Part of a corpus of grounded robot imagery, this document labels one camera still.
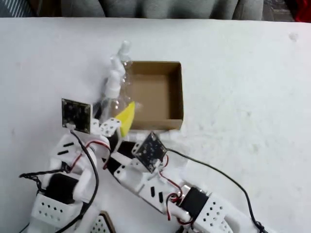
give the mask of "spray nozzle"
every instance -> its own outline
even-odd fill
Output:
[[[120,58],[116,55],[113,55],[110,58],[110,61],[111,61],[112,69],[119,72],[121,77],[124,76],[125,75],[125,69],[124,69],[124,66],[122,65],[122,63],[120,61]]]
[[[110,76],[106,83],[105,95],[108,98],[115,99],[119,96],[121,89],[121,76],[116,70],[110,71]]]
[[[124,40],[118,51],[118,55],[119,56],[128,55],[130,53],[130,48],[131,48],[131,42]]]

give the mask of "cardboard piece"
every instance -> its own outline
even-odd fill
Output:
[[[183,118],[181,64],[133,62],[131,95],[141,105],[131,129],[180,129]]]

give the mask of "circuit board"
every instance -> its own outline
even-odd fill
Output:
[[[62,99],[63,127],[75,125],[75,130],[90,133],[92,105],[72,100]]]
[[[138,149],[133,148],[133,155],[153,173],[157,160],[163,161],[167,149],[162,144],[158,136],[151,132]]]

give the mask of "black cable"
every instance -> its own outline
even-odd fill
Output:
[[[35,181],[38,191],[44,192],[45,190],[42,188],[42,183],[41,183],[41,180],[38,178],[38,175],[54,174],[54,173],[63,172],[63,171],[69,172],[69,166],[65,163],[62,164],[62,167],[60,169],[23,173],[23,174],[20,174],[19,177]]]
[[[176,153],[176,154],[180,155],[181,157],[184,157],[184,158],[189,159],[189,160],[192,160],[192,161],[194,161],[194,162],[196,162],[196,163],[205,165],[205,166],[207,166],[207,167],[209,167],[209,168],[211,168],[211,169],[213,169],[213,170],[215,170],[215,171],[221,173],[222,175],[224,175],[225,177],[227,177],[229,180],[231,180],[231,181],[232,181],[237,187],[239,187],[239,188],[243,191],[243,193],[245,194],[246,199],[247,199],[247,204],[248,204],[249,213],[250,213],[250,215],[251,215],[251,218],[252,218],[252,221],[253,221],[254,225],[258,228],[259,233],[268,233],[268,232],[264,229],[264,226],[263,226],[260,222],[256,221],[256,219],[255,219],[255,217],[254,217],[254,214],[253,214],[252,205],[251,205],[251,201],[250,201],[250,199],[249,199],[249,196],[248,196],[246,190],[245,190],[237,181],[235,181],[233,178],[231,178],[230,176],[228,176],[227,174],[225,174],[223,171],[220,171],[219,169],[213,167],[212,165],[206,164],[206,163],[204,163],[204,162],[202,162],[202,161],[200,161],[200,160],[193,159],[193,158],[191,158],[191,157],[189,157],[189,156],[186,156],[186,155],[184,155],[184,154],[182,154],[182,153],[180,153],[180,152],[178,152],[178,151],[176,151],[176,150],[170,149],[170,148],[167,148],[167,151],[171,151],[171,152],[173,152],[173,153]]]
[[[91,204],[93,203],[94,199],[95,199],[95,196],[97,194],[97,190],[98,190],[98,186],[99,186],[99,177],[98,177],[98,172],[96,170],[96,166],[90,156],[90,154],[88,153],[86,147],[83,145],[81,139],[75,134],[75,132],[73,130],[70,131],[70,133],[75,136],[83,150],[83,152],[87,155],[87,158],[89,159],[91,165],[92,165],[92,168],[94,170],[94,174],[95,174],[95,181],[96,181],[96,184],[95,184],[95,189],[94,189],[94,193],[91,197],[91,199],[89,200],[89,203],[86,204],[85,208],[83,209],[83,211],[81,211],[81,213],[75,217],[70,223],[68,223],[65,227],[59,229],[56,233],[61,233],[61,232],[64,232],[65,230],[67,230],[68,228],[70,228],[73,224],[75,224],[78,220],[82,219],[83,218],[83,215],[86,213],[86,211],[89,209],[89,207],[91,206]]]
[[[21,229],[18,233],[22,233],[24,230],[26,230],[26,228],[29,226],[29,224],[30,224],[30,222],[26,226],[24,226],[24,228]]]

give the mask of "wire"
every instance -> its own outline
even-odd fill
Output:
[[[92,144],[92,143],[98,144],[98,145],[102,145],[102,146],[106,147],[106,148],[109,150],[109,157],[107,158],[106,163],[105,163],[105,165],[104,165],[104,169],[106,169],[106,165],[107,165],[107,162],[108,162],[108,160],[109,160],[109,158],[110,158],[110,154],[111,154],[110,147],[109,147],[105,142],[103,142],[103,141],[92,140],[92,141],[89,141],[89,142],[86,144],[86,148],[88,148],[89,145]],[[79,160],[81,157],[82,157],[82,153],[80,153],[79,156],[78,156],[78,157],[74,160],[74,162],[72,163],[72,165],[71,165],[71,170],[74,168],[74,166],[76,165],[76,163],[78,162],[78,160]]]
[[[29,223],[27,223],[27,225],[26,225],[26,226],[24,226],[24,228],[23,228],[23,229],[21,229],[18,233],[22,233],[24,230],[26,230],[26,228],[29,226],[29,224],[30,224],[30,222],[29,222]]]
[[[169,200],[171,197],[174,197],[174,196],[178,196],[177,193],[170,193],[166,200],[165,200],[165,204],[166,204],[166,213],[167,213],[167,220],[170,221],[171,220],[171,213],[170,213],[170,210],[169,210]]]
[[[165,168],[165,167],[169,164],[169,157],[168,157],[168,155],[166,154],[165,157],[166,157],[166,162],[165,162],[165,165],[163,166],[163,168]],[[178,184],[176,184],[174,181],[172,181],[171,179],[165,177],[165,176],[162,174],[163,168],[161,169],[161,171],[159,171],[159,175],[160,175],[161,177],[163,177],[164,179],[166,179],[169,183],[171,183],[172,185],[174,185],[175,187],[177,187],[178,190],[179,190],[179,195],[178,195],[177,193],[170,193],[170,194],[167,196],[166,201],[165,201],[165,203],[166,203],[167,220],[170,221],[170,220],[171,220],[171,213],[170,213],[170,210],[169,210],[169,200],[170,200],[171,197],[174,197],[174,196],[175,196],[175,198],[172,199],[171,201],[172,201],[173,203],[177,202],[178,200],[181,199],[181,197],[182,197],[182,195],[183,195],[183,191],[182,191],[181,187],[180,187]]]
[[[60,169],[49,170],[49,171],[38,171],[38,172],[30,172],[30,173],[23,173],[20,174],[20,178],[29,179],[36,182],[37,188],[39,192],[44,192],[45,190],[42,188],[41,180],[38,178],[38,175],[45,175],[45,174],[54,174],[57,172],[69,172],[70,168],[67,164],[63,163]]]
[[[245,190],[237,181],[235,181],[233,178],[231,178],[230,176],[228,176],[227,174],[225,174],[223,171],[220,171],[219,169],[213,167],[212,165],[206,164],[206,163],[204,163],[204,162],[202,162],[202,161],[200,161],[200,160],[193,159],[193,158],[191,158],[191,157],[189,157],[189,156],[187,156],[187,155],[184,155],[184,154],[182,154],[182,153],[180,153],[180,152],[178,152],[178,151],[176,151],[176,150],[170,149],[170,148],[167,148],[167,151],[171,151],[171,152],[173,152],[173,153],[176,153],[176,154],[180,155],[181,157],[184,157],[184,158],[189,159],[189,160],[192,160],[192,161],[194,161],[194,162],[196,162],[196,163],[205,165],[205,166],[207,166],[207,167],[209,167],[209,168],[211,168],[211,169],[213,169],[213,170],[219,172],[219,173],[222,174],[223,176],[227,177],[229,180],[231,180],[231,181],[232,181],[237,187],[239,187],[239,188],[243,191],[243,193],[245,194],[246,200],[247,200],[248,209],[249,209],[249,213],[250,213],[250,216],[251,216],[251,219],[252,219],[252,221],[253,221],[253,224],[258,228],[259,233],[268,233],[268,232],[265,230],[264,226],[263,226],[259,221],[256,221],[256,219],[255,219],[255,217],[254,217],[254,213],[253,213],[253,209],[252,209],[252,205],[251,205],[251,201],[250,201],[250,199],[249,199],[249,196],[248,196],[246,190]]]
[[[97,194],[97,190],[98,190],[98,186],[99,186],[99,177],[98,177],[98,172],[96,170],[96,166],[90,156],[90,154],[88,153],[86,147],[83,145],[81,139],[75,134],[75,132],[73,130],[70,131],[70,133],[75,136],[83,150],[83,152],[87,155],[87,158],[89,159],[91,165],[92,165],[92,168],[93,168],[93,171],[94,171],[94,175],[95,175],[95,181],[96,181],[96,184],[95,184],[95,189],[94,189],[94,193],[91,197],[91,199],[89,200],[88,204],[86,204],[85,208],[83,211],[80,212],[80,214],[74,218],[70,223],[68,223],[65,227],[59,229],[56,233],[61,233],[61,232],[64,232],[65,230],[67,230],[68,228],[70,228],[72,225],[74,225],[78,220],[82,219],[83,218],[83,215],[86,213],[86,211],[89,209],[89,207],[91,206],[91,204],[93,203],[94,199],[95,199],[95,196]]]

